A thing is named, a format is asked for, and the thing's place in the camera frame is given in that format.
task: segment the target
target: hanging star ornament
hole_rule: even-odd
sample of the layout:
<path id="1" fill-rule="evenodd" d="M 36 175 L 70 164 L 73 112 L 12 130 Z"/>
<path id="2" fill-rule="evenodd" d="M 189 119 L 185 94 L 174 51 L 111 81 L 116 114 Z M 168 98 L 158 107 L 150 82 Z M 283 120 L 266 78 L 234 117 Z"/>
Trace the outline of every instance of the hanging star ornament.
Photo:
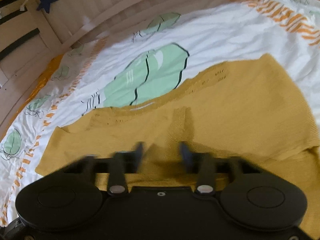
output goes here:
<path id="1" fill-rule="evenodd" d="M 58 0 L 40 0 L 37 11 L 44 9 L 46 13 L 50 13 L 50 5 Z"/>

